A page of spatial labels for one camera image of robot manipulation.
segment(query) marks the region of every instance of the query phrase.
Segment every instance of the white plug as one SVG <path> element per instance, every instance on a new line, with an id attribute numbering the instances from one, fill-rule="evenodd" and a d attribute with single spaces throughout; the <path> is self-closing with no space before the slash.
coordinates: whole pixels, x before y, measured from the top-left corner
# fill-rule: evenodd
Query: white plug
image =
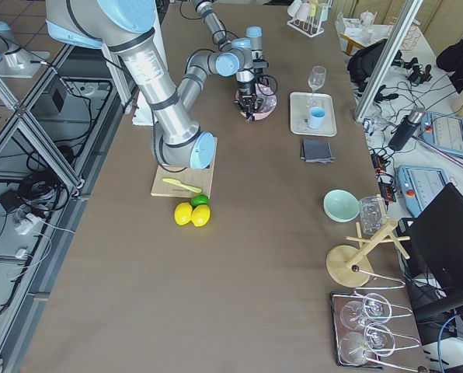
<path id="1" fill-rule="evenodd" d="M 27 235 L 31 229 L 40 222 L 40 218 L 30 212 L 26 214 L 24 219 L 14 227 L 18 235 Z"/>
<path id="2" fill-rule="evenodd" d="M 22 259 L 24 256 L 28 253 L 28 251 L 25 248 L 21 248 L 16 251 L 16 254 L 14 255 L 16 259 Z"/>

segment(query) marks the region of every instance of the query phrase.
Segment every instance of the white tray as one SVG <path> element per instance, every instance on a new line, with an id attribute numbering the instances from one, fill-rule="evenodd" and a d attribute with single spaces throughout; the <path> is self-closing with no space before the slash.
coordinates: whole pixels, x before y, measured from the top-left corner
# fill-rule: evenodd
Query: white tray
<path id="1" fill-rule="evenodd" d="M 320 128 L 313 130 L 308 127 L 308 99 L 313 97 L 315 105 L 325 109 L 326 117 Z M 335 124 L 335 113 L 330 95 L 322 93 L 291 93 L 291 131 L 295 134 L 308 134 L 312 136 L 335 136 L 337 127 Z"/>

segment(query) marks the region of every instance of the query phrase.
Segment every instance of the blue cable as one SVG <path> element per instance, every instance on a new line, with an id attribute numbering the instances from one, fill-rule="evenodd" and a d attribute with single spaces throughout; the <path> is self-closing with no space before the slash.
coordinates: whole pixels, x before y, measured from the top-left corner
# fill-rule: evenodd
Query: blue cable
<path id="1" fill-rule="evenodd" d="M 444 329 L 446 329 L 447 324 L 449 324 L 449 322 L 451 322 L 452 320 L 456 319 L 456 317 L 458 316 L 459 315 L 451 316 L 449 319 L 446 320 L 446 322 L 440 328 L 439 338 L 437 340 L 437 354 L 439 355 L 440 371 L 442 373 L 444 373 L 444 364 L 442 364 L 442 353 L 440 352 L 440 340 L 442 339 L 442 333 L 444 332 Z"/>

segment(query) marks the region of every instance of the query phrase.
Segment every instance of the yellow knife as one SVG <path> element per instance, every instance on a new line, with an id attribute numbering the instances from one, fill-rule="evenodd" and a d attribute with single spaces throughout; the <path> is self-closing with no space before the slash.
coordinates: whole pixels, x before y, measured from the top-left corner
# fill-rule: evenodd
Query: yellow knife
<path id="1" fill-rule="evenodd" d="M 188 189 L 188 190 L 190 190 L 191 192 L 194 192 L 194 193 L 201 193 L 202 192 L 202 189 L 200 189 L 198 186 L 186 185 L 186 184 L 183 184 L 181 181 L 179 181 L 177 179 L 172 179 L 170 177 L 165 177 L 165 178 L 162 179 L 162 181 L 164 181 L 165 183 L 168 183 L 168 184 L 176 185 L 177 187 L 182 187 L 184 189 Z"/>

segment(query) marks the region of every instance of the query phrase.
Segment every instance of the black sleeve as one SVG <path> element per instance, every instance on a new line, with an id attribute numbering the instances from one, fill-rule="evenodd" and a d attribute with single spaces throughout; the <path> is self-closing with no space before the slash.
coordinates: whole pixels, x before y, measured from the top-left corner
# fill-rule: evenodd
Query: black sleeve
<path id="1" fill-rule="evenodd" d="M 463 39 L 444 49 L 437 57 L 437 66 L 444 71 L 455 71 L 463 61 Z"/>

